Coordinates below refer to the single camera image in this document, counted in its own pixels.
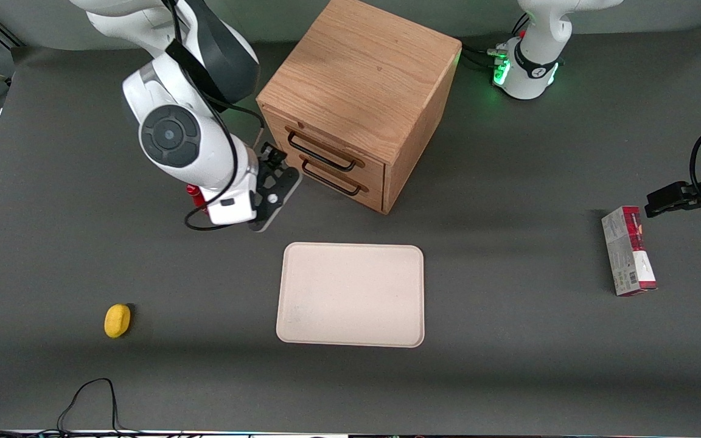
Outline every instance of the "drawer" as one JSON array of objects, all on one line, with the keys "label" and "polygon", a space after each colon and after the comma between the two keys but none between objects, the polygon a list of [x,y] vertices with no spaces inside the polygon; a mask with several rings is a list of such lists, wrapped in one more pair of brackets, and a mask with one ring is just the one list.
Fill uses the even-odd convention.
[{"label": "drawer", "polygon": [[288,154],[286,161],[290,166],[302,169],[304,160],[309,159],[310,169],[312,164],[321,164],[320,169],[328,169],[332,175],[342,175],[343,181],[359,183],[371,192],[382,192],[385,167],[379,161],[325,136],[305,132],[300,128],[303,124],[292,122],[280,114],[264,111],[264,117],[277,147]]},{"label": "drawer", "polygon": [[297,155],[297,159],[299,161],[297,169],[300,169],[303,174],[317,180],[324,186],[329,186],[337,192],[350,197],[356,202],[372,208],[372,210],[381,211],[383,204],[381,189],[369,187],[363,183],[354,181],[343,174],[343,172],[338,172],[320,161],[315,161],[301,153]]}]

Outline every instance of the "black metal handle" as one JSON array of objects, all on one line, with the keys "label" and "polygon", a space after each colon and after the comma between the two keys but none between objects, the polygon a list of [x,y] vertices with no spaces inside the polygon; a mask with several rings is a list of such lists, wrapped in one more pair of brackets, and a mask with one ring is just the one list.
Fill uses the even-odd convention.
[{"label": "black metal handle", "polygon": [[337,184],[335,184],[335,183],[329,181],[328,179],[323,178],[321,175],[318,175],[318,174],[315,173],[315,172],[310,172],[310,171],[307,169],[308,163],[309,163],[309,161],[304,160],[304,163],[302,163],[302,171],[303,171],[305,174],[310,175],[311,177],[314,177],[315,179],[319,180],[320,182],[326,184],[327,186],[331,187],[332,189],[335,189],[337,192],[345,193],[345,194],[348,195],[348,196],[356,196],[356,195],[358,195],[359,192],[361,192],[361,186],[356,186],[356,189],[355,189],[353,192],[351,192],[350,190],[348,190],[348,189],[343,189],[342,187],[340,187],[340,186],[338,186]]},{"label": "black metal handle", "polygon": [[288,144],[295,147],[298,151],[306,153],[310,157],[313,157],[316,160],[322,162],[323,164],[326,164],[327,166],[331,167],[332,169],[337,169],[340,172],[350,172],[351,170],[353,170],[354,167],[356,167],[356,160],[351,160],[350,164],[348,164],[347,166],[341,166],[341,165],[335,163],[334,161],[329,160],[328,158],[321,157],[317,153],[315,153],[309,149],[306,149],[302,146],[299,146],[298,144],[296,144],[294,142],[294,137],[296,135],[297,135],[297,133],[295,133],[294,131],[291,131],[290,134],[288,134]]}]

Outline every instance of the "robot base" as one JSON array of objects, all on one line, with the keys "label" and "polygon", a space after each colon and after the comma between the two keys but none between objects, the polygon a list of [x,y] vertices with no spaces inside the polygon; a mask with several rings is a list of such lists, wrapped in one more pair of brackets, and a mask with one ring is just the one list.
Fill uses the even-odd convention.
[{"label": "robot base", "polygon": [[506,42],[497,44],[496,50],[493,50],[493,52],[501,55],[496,55],[497,68],[494,70],[492,83],[503,89],[511,97],[520,100],[531,100],[540,97],[543,91],[553,83],[559,64],[556,64],[550,71],[542,69],[543,72],[540,77],[529,77],[526,69],[518,63],[515,56],[512,56],[515,47],[520,41],[521,38],[515,36]]}]

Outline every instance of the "white robot link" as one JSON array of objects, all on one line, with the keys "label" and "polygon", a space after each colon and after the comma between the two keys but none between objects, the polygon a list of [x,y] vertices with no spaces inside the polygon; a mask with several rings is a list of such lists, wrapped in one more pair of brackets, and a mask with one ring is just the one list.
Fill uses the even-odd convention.
[{"label": "white robot link", "polygon": [[496,58],[493,83],[517,99],[539,97],[553,83],[559,55],[573,35],[573,23],[567,14],[612,8],[622,2],[518,0],[529,16],[529,27],[523,38],[514,35],[487,52]]},{"label": "white robot link", "polygon": [[[153,56],[126,78],[123,94],[148,159],[198,186],[206,199],[186,216],[187,227],[209,231],[248,222],[252,230],[264,231],[301,174],[269,144],[259,158],[220,118],[220,112],[235,109],[258,117],[264,129],[261,116],[234,106],[259,80],[250,44],[203,0],[70,1],[101,33],[131,41]],[[202,210],[215,226],[190,223]]]}]

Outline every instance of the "product box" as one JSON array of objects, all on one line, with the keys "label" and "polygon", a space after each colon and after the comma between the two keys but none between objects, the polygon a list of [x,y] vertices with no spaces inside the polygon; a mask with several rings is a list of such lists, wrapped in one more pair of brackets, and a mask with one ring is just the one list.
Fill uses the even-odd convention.
[{"label": "product box", "polygon": [[621,207],[602,219],[613,270],[615,294],[631,297],[656,289],[656,277],[643,244],[639,207]]}]

